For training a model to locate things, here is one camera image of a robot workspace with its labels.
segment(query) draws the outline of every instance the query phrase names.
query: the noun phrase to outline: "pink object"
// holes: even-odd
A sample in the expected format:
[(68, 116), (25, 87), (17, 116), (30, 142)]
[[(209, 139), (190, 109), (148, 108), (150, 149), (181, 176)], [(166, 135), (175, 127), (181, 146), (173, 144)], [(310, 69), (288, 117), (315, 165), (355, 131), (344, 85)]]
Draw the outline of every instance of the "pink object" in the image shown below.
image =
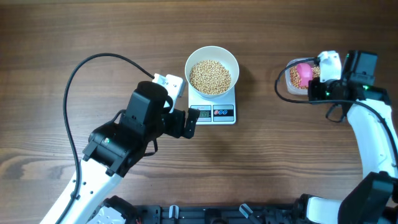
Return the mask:
[(311, 66), (307, 63), (300, 63), (297, 65), (297, 72), (301, 79), (300, 86), (308, 86), (308, 82), (312, 80)]

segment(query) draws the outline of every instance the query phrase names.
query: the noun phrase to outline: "wooden table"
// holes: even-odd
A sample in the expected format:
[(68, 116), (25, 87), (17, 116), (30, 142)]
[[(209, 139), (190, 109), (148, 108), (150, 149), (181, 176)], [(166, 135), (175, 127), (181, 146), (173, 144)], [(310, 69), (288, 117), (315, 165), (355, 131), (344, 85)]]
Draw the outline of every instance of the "wooden table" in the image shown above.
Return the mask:
[[(65, 188), (75, 170), (63, 123), (65, 84), (81, 60), (100, 52), (184, 77), (194, 50), (217, 45), (241, 68), (235, 125), (199, 126), (190, 140), (162, 136), (159, 152), (139, 161), (112, 195), (134, 205), (293, 202), (303, 193), (343, 199), (362, 178), (351, 127), (327, 121), (328, 105), (281, 101), (274, 80), (293, 58), (373, 51), (376, 85), (397, 105), (398, 14), (389, 2), (1, 6), (0, 223), (38, 223)], [(92, 130), (125, 108), (142, 80), (148, 78), (116, 58), (79, 70), (68, 114), (80, 157)], [(284, 82), (284, 95), (295, 98)], [(187, 110), (187, 96), (186, 89), (178, 109)]]

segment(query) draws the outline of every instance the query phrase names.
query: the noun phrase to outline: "scale display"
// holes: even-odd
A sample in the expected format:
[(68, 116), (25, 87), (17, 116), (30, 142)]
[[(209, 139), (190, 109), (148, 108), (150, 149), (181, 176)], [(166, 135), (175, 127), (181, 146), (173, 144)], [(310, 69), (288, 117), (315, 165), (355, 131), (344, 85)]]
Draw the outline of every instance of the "scale display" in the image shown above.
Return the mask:
[(197, 125), (234, 124), (236, 122), (235, 89), (216, 98), (204, 98), (188, 87), (188, 104), (200, 110)]
[(200, 111), (199, 118), (208, 118), (210, 117), (210, 111)]

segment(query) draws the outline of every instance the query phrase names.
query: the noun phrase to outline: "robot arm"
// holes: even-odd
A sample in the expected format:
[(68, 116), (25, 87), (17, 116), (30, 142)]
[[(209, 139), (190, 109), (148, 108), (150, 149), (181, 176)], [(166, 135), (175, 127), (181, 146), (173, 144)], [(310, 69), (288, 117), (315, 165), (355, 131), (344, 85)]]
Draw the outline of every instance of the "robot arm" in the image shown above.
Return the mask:
[[(391, 106), (377, 100), (361, 100), (360, 102), (374, 108), (385, 120), (394, 137), (398, 142), (397, 134), (391, 120)], [(379, 119), (368, 109), (353, 105), (348, 113), (347, 119), (353, 127), (358, 142), (359, 154), (361, 155), (363, 178), (370, 172), (385, 171), (391, 177), (398, 177), (394, 151), (386, 129)]]
[(398, 202), (395, 192), (398, 187), (397, 149), (392, 145), (398, 139), (387, 91), (372, 86), (376, 60), (375, 54), (350, 51), (341, 72), (336, 52), (319, 55), (321, 75), (309, 84), (310, 101), (357, 101), (369, 106), (379, 116), (363, 105), (340, 102), (343, 117), (347, 117), (358, 142), (363, 181), (343, 201), (306, 198), (305, 218), (311, 222), (376, 223), (382, 218), (391, 196)]
[[(61, 223), (86, 223), (93, 218), (97, 206), (118, 186), (128, 170), (144, 156), (154, 154), (146, 153), (149, 142), (154, 142), (156, 152), (156, 138), (163, 133), (175, 138), (193, 137), (199, 112), (189, 109), (185, 125), (185, 112), (174, 108), (175, 100), (181, 96), (183, 89), (184, 81), (180, 77), (155, 74), (152, 82), (138, 84), (118, 124), (107, 122), (90, 134), (80, 161), (80, 190)], [(76, 173), (42, 224), (56, 223), (70, 201), (75, 184)], [(107, 217), (113, 218), (109, 214), (104, 217), (98, 214), (97, 221)], [(119, 214), (112, 222), (124, 223), (127, 218)]]
[[(339, 103), (343, 117), (353, 127), (363, 166), (363, 177), (370, 172), (386, 171), (391, 177), (398, 177), (396, 159), (397, 135), (391, 120), (391, 102), (387, 91), (373, 86), (377, 55), (369, 52), (350, 51), (343, 70), (335, 51), (322, 52), (319, 56), (320, 78), (310, 82), (310, 101), (349, 100), (353, 103)], [(387, 130), (392, 134), (390, 139)]]

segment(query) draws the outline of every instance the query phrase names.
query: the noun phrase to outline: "small container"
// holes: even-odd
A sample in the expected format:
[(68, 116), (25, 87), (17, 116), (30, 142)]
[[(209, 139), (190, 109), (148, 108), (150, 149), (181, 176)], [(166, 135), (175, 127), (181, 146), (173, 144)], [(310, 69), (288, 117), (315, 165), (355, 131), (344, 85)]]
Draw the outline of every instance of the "small container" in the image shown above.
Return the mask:
[[(231, 84), (224, 93), (209, 95), (198, 91), (195, 87), (191, 85), (189, 79), (189, 76), (191, 74), (191, 69), (194, 65), (203, 60), (217, 60), (224, 66), (225, 69), (229, 70), (229, 74), (231, 75)], [(217, 46), (202, 47), (194, 51), (194, 53), (192, 53), (191, 56), (189, 56), (185, 64), (185, 78), (187, 78), (187, 82), (195, 92), (197, 92), (200, 96), (204, 98), (215, 98), (218, 96), (225, 95), (225, 93), (229, 92), (232, 89), (232, 87), (235, 86), (236, 82), (238, 81), (238, 77), (239, 77), (238, 61), (236, 61), (234, 55), (231, 54), (231, 52), (225, 50), (222, 47), (217, 47)]]
[[(304, 59), (308, 59), (308, 58), (296, 58), (296, 59), (293, 59), (286, 65), (286, 67), (291, 65), (291, 64), (293, 64), (294, 62), (298, 62), (298, 61), (301, 61), (301, 60), (304, 60)], [(305, 62), (305, 63), (311, 65), (311, 67), (315, 66), (313, 61)], [(303, 90), (303, 89), (296, 88), (295, 86), (293, 86), (292, 81), (290, 81), (290, 69), (285, 71), (285, 77), (286, 77), (287, 91), (289, 93), (294, 94), (294, 95), (307, 95), (308, 94), (308, 90)]]

